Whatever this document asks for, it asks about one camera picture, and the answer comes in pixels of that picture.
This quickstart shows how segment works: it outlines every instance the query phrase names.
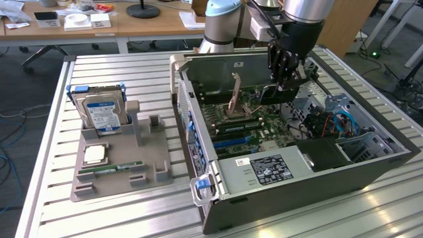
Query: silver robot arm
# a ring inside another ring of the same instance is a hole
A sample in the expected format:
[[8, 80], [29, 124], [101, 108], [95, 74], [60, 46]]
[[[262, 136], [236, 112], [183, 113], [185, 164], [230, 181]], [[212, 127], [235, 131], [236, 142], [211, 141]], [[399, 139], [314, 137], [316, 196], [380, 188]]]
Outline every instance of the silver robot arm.
[[274, 86], [262, 104], [291, 102], [308, 81], [303, 65], [335, 0], [210, 0], [206, 34], [199, 53], [234, 51], [234, 38], [268, 41], [268, 69]]
[[210, 0], [200, 53], [234, 51], [235, 37], [258, 41], [271, 41], [278, 38], [279, 36], [275, 35], [278, 33], [272, 32], [275, 30], [268, 22], [270, 18], [279, 34], [290, 38], [282, 30], [283, 25], [323, 22], [334, 1], [284, 0], [280, 6], [278, 0], [248, 0], [247, 5], [242, 4], [240, 0]]

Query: metal case frame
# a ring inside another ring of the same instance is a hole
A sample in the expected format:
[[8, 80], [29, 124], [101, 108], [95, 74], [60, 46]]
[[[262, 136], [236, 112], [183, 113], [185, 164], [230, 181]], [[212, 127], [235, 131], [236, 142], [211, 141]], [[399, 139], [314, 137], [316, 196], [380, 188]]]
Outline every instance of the metal case frame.
[[[202, 56], [218, 56], [222, 54], [207, 54]], [[189, 57], [199, 55], [177, 55], [171, 57], [171, 80], [175, 78], [172, 75], [173, 67], [177, 64], [181, 80], [184, 76], [181, 71], [185, 69], [184, 60], [189, 61]], [[187, 97], [187, 104], [192, 112], [192, 119], [198, 126], [198, 134], [200, 137], [202, 149], [207, 158], [207, 168], [211, 170], [211, 176], [216, 186], [216, 194], [206, 204], [203, 202], [200, 207], [200, 215], [203, 220], [203, 232], [204, 234], [212, 234], [215, 232], [230, 229], [235, 226], [243, 225], [248, 222], [256, 221], [268, 216], [276, 215], [282, 212], [310, 205], [318, 201], [326, 200], [348, 192], [363, 189], [378, 177], [380, 177], [388, 170], [399, 167], [406, 163], [419, 152], [419, 148], [412, 144], [407, 137], [394, 127], [390, 121], [376, 111], [371, 104], [364, 100], [360, 94], [352, 89], [352, 87], [344, 82], [342, 77], [330, 68], [319, 56], [311, 52], [310, 56], [320, 69], [331, 77], [334, 82], [343, 88], [344, 92], [354, 98], [362, 108], [375, 119], [375, 122], [382, 125], [384, 129], [394, 136], [394, 139], [400, 142], [404, 148], [408, 150], [404, 153], [399, 153], [386, 158], [376, 158], [359, 164], [352, 164], [332, 170], [326, 170], [315, 173], [311, 176], [300, 177], [299, 179], [291, 179], [290, 182], [276, 182], [266, 185], [260, 189], [254, 189], [247, 192], [228, 194], [226, 191], [224, 178], [219, 174], [219, 162], [216, 160], [216, 154], [212, 147], [212, 141], [207, 133], [204, 118], [202, 112], [196, 112], [199, 109], [199, 103], [195, 98], [193, 89], [191, 84], [179, 84], [180, 97]], [[176, 94], [173, 93], [173, 106], [176, 107]], [[177, 127], [181, 135], [185, 135], [183, 120], [176, 116]], [[183, 146], [187, 149], [187, 141], [183, 140]], [[184, 153], [185, 158], [189, 158], [189, 153]], [[192, 161], [187, 160], [191, 178], [193, 178], [195, 171], [192, 167]]]

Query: office chair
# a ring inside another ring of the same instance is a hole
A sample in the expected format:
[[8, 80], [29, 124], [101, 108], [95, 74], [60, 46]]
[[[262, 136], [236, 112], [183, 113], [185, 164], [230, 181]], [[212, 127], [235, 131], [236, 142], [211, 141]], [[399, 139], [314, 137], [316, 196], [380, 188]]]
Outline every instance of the office chair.
[[[91, 44], [91, 47], [97, 50], [100, 47], [97, 44]], [[27, 47], [19, 47], [21, 52], [28, 52]], [[33, 68], [27, 67], [43, 54], [45, 54], [49, 50], [57, 50], [64, 56], [68, 56], [68, 53], [59, 45], [48, 45], [44, 46], [20, 65], [23, 66], [23, 70], [25, 73], [33, 73]]]

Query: hard drive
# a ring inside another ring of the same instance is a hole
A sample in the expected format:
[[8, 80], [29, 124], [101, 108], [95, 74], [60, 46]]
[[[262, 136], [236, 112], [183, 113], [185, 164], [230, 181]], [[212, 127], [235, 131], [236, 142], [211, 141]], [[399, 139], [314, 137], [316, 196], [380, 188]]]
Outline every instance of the hard drive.
[[95, 128], [99, 135], [119, 133], [120, 126], [129, 123], [125, 112], [124, 85], [88, 87], [68, 90], [68, 97], [76, 106], [84, 129]]

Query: white box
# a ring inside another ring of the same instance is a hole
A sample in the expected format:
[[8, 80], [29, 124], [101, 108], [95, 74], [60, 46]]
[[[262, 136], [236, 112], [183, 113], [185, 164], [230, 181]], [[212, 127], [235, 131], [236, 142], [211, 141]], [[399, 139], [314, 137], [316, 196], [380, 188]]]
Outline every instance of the white box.
[[264, 20], [260, 18], [260, 16], [254, 15], [251, 17], [251, 25], [250, 25], [250, 31], [254, 35], [254, 37], [258, 39], [258, 41], [270, 41], [272, 38], [267, 33], [267, 30], [270, 29], [270, 25], [264, 22]]
[[89, 18], [84, 14], [65, 16], [65, 31], [91, 30]]
[[91, 26], [92, 28], [112, 27], [111, 19], [107, 13], [91, 15]]
[[366, 40], [367, 40], [367, 35], [363, 32], [362, 32], [362, 34], [360, 34], [360, 32], [358, 32], [347, 53], [356, 53]]
[[47, 28], [47, 27], [59, 27], [60, 26], [60, 20], [52, 19], [52, 20], [37, 20], [39, 27]]

